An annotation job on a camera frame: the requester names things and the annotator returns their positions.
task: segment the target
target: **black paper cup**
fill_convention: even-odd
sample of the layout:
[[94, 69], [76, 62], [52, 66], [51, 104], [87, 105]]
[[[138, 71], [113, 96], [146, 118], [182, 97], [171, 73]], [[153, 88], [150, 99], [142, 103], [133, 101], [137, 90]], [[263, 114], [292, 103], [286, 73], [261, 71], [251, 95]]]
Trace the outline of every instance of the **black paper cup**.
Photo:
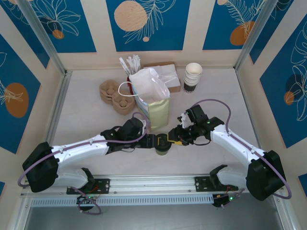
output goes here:
[[196, 85], [191, 86], [191, 85], [184, 83], [183, 90], [187, 93], [192, 93], [192, 92], [194, 92]]

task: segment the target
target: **cardboard box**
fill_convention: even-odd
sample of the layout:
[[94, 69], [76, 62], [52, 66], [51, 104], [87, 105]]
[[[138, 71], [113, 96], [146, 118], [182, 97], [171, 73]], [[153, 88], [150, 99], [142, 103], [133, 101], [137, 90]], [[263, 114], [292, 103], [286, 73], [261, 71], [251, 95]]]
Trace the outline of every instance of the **cardboard box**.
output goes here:
[[[167, 66], [167, 65], [172, 65], [175, 64], [173, 61], [166, 61], [166, 62], [156, 62], [156, 63], [150, 63], [150, 64], [145, 64], [143, 65], [144, 67], [153, 67], [153, 66]], [[180, 92], [181, 90], [181, 80], [179, 79], [180, 85], [176, 86], [176, 87], [169, 87], [168, 90], [170, 93], [172, 92]]]

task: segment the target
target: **floral wall pattern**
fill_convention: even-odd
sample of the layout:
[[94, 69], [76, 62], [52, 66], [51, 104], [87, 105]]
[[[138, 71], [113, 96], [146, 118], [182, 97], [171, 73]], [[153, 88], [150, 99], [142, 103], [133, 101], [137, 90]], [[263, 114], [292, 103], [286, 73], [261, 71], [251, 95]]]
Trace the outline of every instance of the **floral wall pattern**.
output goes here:
[[[17, 24], [28, 25], [14, 0], [1, 1], [13, 22], [17, 19]], [[30, 0], [29, 3], [57, 52], [96, 52], [80, 0]]]
[[249, 53], [250, 58], [254, 64], [260, 56], [261, 52], [263, 51], [264, 47], [266, 46], [267, 42], [275, 32], [279, 23], [287, 13], [293, 1], [294, 0], [279, 0], [277, 2], [273, 12], [271, 13], [270, 18], [265, 23], [255, 45]]
[[46, 68], [50, 58], [36, 37], [34, 31], [31, 29], [28, 21], [21, 13], [17, 3], [13, 0], [0, 0], [0, 5], [7, 13], [11, 21], [14, 23], [16, 28], [19, 30], [21, 35], [24, 37], [42, 65]]
[[[267, 1], [216, 0], [203, 50], [241, 49]], [[272, 18], [287, 9], [289, 3], [290, 0], [279, 0]]]
[[0, 147], [16, 153], [40, 82], [0, 35]]
[[260, 78], [286, 147], [307, 137], [307, 16]]
[[116, 50], [182, 50], [189, 0], [106, 0]]

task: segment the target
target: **metal frame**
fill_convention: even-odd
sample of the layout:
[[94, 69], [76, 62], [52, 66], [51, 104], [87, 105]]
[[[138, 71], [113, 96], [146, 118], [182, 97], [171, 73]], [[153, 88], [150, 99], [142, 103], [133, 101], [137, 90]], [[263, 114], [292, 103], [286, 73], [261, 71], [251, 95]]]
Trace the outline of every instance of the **metal frame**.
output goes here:
[[266, 1], [266, 3], [264, 4], [257, 20], [256, 23], [254, 24], [246, 42], [243, 45], [242, 51], [235, 63], [235, 70], [239, 71], [240, 67], [243, 65], [244, 61], [246, 60], [246, 58], [248, 57], [252, 47], [255, 45], [255, 42], [257, 41], [257, 38], [259, 37], [265, 23], [267, 22], [267, 20], [269, 19], [272, 11], [274, 10], [276, 3], [278, 2], [278, 0], [270, 0], [270, 1]]
[[[223, 194], [225, 191], [196, 192], [195, 177], [208, 174], [189, 175], [96, 175], [94, 178], [110, 179], [109, 194], [102, 196], [154, 196]], [[21, 197], [77, 197], [66, 195], [67, 187], [49, 188], [40, 193], [32, 193], [29, 187], [22, 190]]]
[[60, 89], [59, 89], [59, 93], [56, 99], [56, 103], [52, 112], [52, 116], [51, 116], [51, 121], [49, 124], [49, 128], [48, 128], [48, 132], [46, 135], [46, 141], [51, 145], [55, 136], [55, 133], [57, 131], [57, 127], [58, 127], [58, 123], [59, 123], [59, 117], [61, 115], [62, 112], [62, 108], [64, 105], [64, 101], [65, 101], [65, 97], [66, 97], [66, 93], [67, 93], [67, 89], [69, 86], [69, 83], [71, 81], [71, 75], [72, 75], [72, 71], [67, 71]]
[[[250, 36], [248, 37], [247, 41], [245, 42], [242, 52], [234, 66], [236, 73], [244, 63], [244, 60], [249, 55], [250, 50], [254, 46], [260, 32], [262, 31], [267, 19], [269, 18], [273, 8], [275, 7], [278, 0], [267, 1], [263, 10], [259, 14], [256, 24], [254, 25]], [[68, 85], [71, 79], [71, 72], [67, 72], [63, 63], [61, 62], [58, 54], [50, 41], [50, 38], [46, 34], [45, 29], [43, 28], [42, 24], [40, 23], [39, 19], [36, 17], [34, 10], [32, 9], [31, 5], [28, 3], [27, 0], [16, 0], [18, 3], [19, 8], [21, 9], [22, 13], [24, 14], [25, 18], [29, 22], [31, 28], [35, 32], [36, 36], [38, 37], [39, 41], [43, 45], [44, 49], [50, 56], [51, 60], [55, 63], [56, 68], [60, 73], [63, 74], [64, 78], [61, 83], [61, 87], [59, 90], [59, 94], [55, 103], [55, 107], [53, 110], [53, 114], [51, 117], [48, 133], [46, 140], [49, 143], [52, 143], [57, 125], [59, 122], [59, 117], [61, 114], [61, 110], [64, 105], [65, 96], [67, 93]], [[248, 114], [251, 119], [252, 125], [254, 124], [252, 115], [250, 114], [250, 109], [248, 103], [246, 101], [244, 90], [241, 88], [245, 104], [248, 109]], [[208, 176], [208, 175], [150, 175], [150, 176], [96, 176], [96, 178], [109, 178], [110, 188], [109, 194], [103, 195], [99, 200], [101, 200], [101, 204], [105, 205], [109, 201], [108, 200], [119, 200], [119, 199], [126, 199], [132, 201], [138, 197], [138, 199], [143, 199], [142, 197], [152, 198], [155, 199], [156, 197], [164, 198], [162, 203], [165, 202], [165, 199], [173, 198], [174, 202], [178, 202], [177, 198], [187, 198], [186, 202], [183, 203], [203, 203], [210, 201], [212, 198], [212, 194], [220, 194], [223, 192], [203, 192], [198, 193], [195, 189], [195, 176]], [[16, 215], [11, 220], [9, 229], [10, 230], [23, 230], [26, 225], [26, 220], [29, 214], [30, 206], [36, 202], [36, 205], [45, 205], [44, 203], [40, 203], [40, 201], [44, 201], [46, 199], [49, 200], [72, 200], [75, 199], [77, 195], [66, 195], [66, 187], [63, 188], [50, 188], [45, 190], [41, 193], [32, 193], [29, 188], [25, 188], [22, 191], [21, 198], [18, 200], [15, 213]], [[209, 200], [200, 201], [197, 200], [200, 197], [207, 197]], [[292, 210], [291, 204], [287, 200], [282, 200], [277, 197], [274, 197], [274, 201], [280, 216], [280, 219], [283, 224], [283, 228], [285, 230], [300, 230], [301, 227], [296, 220], [296, 216], [294, 211]]]
[[37, 36], [38, 40], [49, 55], [50, 59], [54, 62], [58, 71], [64, 76], [66, 73], [66, 69], [30, 3], [27, 0], [16, 0], [16, 2], [22, 14], [24, 15], [32, 30], [34, 31], [35, 35]]
[[24, 230], [28, 219], [32, 198], [19, 198], [15, 206], [15, 215], [9, 223], [8, 230]]

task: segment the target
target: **orange circle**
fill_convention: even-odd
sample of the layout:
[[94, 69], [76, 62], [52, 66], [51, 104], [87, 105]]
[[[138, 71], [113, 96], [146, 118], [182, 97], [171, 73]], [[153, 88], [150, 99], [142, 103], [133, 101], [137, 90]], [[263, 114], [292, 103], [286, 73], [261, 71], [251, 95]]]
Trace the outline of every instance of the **orange circle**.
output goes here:
[[120, 29], [136, 31], [147, 23], [145, 9], [136, 1], [123, 1], [114, 11], [114, 19]]
[[144, 42], [148, 42], [148, 41], [149, 41], [149, 37], [144, 37], [144, 38], [143, 38], [143, 41], [144, 41]]
[[247, 23], [244, 23], [244, 25], [240, 25], [236, 29], [234, 29], [230, 35], [231, 44], [233, 44], [234, 46], [244, 45], [254, 24], [255, 22], [247, 22]]
[[64, 34], [63, 34], [63, 32], [60, 31], [60, 30], [54, 30], [54, 31], [52, 32], [52, 35], [53, 35], [55, 38], [57, 38], [57, 39], [63, 39], [63, 38], [64, 38]]
[[14, 117], [22, 118], [26, 114], [29, 106], [27, 89], [20, 83], [11, 83], [6, 87], [4, 95], [8, 97], [5, 100], [5, 106], [8, 112]]
[[291, 91], [288, 91], [285, 93], [283, 99], [287, 105], [291, 105], [294, 102], [294, 94]]
[[217, 0], [217, 4], [221, 5], [225, 5], [228, 2], [228, 0]]

